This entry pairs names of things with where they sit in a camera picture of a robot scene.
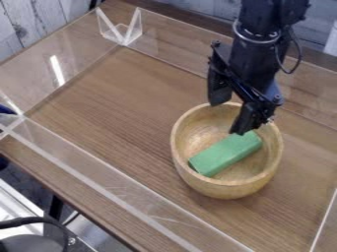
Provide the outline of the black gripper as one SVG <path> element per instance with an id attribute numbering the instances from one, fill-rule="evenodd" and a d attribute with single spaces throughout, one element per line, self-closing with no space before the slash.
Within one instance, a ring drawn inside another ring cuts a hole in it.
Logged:
<path id="1" fill-rule="evenodd" d="M 276 81 L 280 65 L 274 47 L 235 38 L 231 46 L 214 40 L 210 48 L 209 102 L 217 106 L 237 94 L 242 107 L 229 133 L 243 135 L 269 122 L 285 102 Z"/>

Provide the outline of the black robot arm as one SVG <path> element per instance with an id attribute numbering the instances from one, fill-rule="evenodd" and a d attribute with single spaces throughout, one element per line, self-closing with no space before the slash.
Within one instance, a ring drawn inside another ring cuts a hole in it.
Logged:
<path id="1" fill-rule="evenodd" d="M 230 127 L 238 135 L 269 123 L 285 102 L 276 75 L 296 71 L 284 62 L 289 47 L 298 45 L 294 24 L 309 7 L 309 0 L 242 0 L 231 46 L 218 40 L 210 44 L 209 103 L 218 106 L 241 98 Z"/>

